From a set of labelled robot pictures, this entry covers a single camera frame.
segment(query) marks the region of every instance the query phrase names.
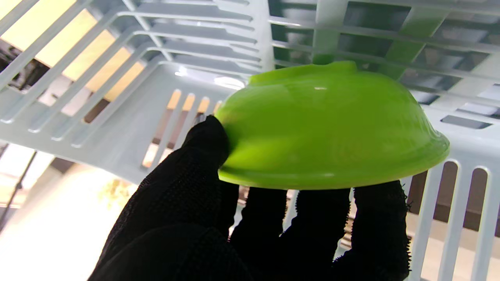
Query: white plastic basket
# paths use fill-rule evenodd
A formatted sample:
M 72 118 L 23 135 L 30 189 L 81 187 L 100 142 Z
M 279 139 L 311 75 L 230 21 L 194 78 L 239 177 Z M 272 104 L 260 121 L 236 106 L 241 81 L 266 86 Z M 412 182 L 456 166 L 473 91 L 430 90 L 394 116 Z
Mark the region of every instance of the white plastic basket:
M 0 19 L 0 36 L 42 2 L 19 1 Z M 8 86 L 82 11 L 97 23 L 27 91 Z M 0 73 L 0 139 L 139 183 L 158 164 L 174 131 L 175 149 L 198 113 L 211 114 L 237 89 L 217 85 L 214 78 L 245 82 L 253 74 L 310 63 L 319 55 L 355 60 L 361 68 L 404 83 L 433 126 L 451 141 L 446 161 L 455 162 L 458 173 L 439 281 L 454 276 L 472 172 L 487 172 L 470 276 L 485 281 L 500 205 L 500 121 L 488 111 L 500 107 L 499 17 L 496 0 L 77 0 Z M 40 102 L 39 96 L 103 31 L 114 35 L 114 42 L 52 105 Z M 64 113 L 122 48 L 129 58 L 72 116 Z M 136 63 L 143 70 L 95 119 L 83 122 Z M 168 109 L 176 91 L 179 101 Z M 186 100 L 191 103 L 187 109 Z M 167 111 L 160 149 L 145 167 L 145 154 Z M 183 120 L 182 111 L 187 111 Z M 427 175 L 412 248 L 412 281 L 420 280 L 442 171 L 443 163 Z M 410 186 L 411 178 L 403 181 Z

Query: glove finger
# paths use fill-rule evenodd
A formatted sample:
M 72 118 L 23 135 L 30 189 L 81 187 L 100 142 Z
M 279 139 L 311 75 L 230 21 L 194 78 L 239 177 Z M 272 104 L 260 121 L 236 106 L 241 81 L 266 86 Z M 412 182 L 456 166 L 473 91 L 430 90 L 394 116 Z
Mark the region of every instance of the glove finger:
M 255 276 L 271 276 L 280 268 L 278 239 L 286 204 L 286 190 L 251 187 L 248 192 L 230 243 Z
M 297 216 L 279 241 L 290 274 L 305 278 L 322 274 L 332 264 L 349 214 L 349 189 L 303 190 L 297 196 Z
M 229 228 L 235 223 L 236 207 L 240 186 L 234 183 L 219 180 L 220 186 L 220 211 L 217 216 L 215 228 L 226 239 L 229 236 Z

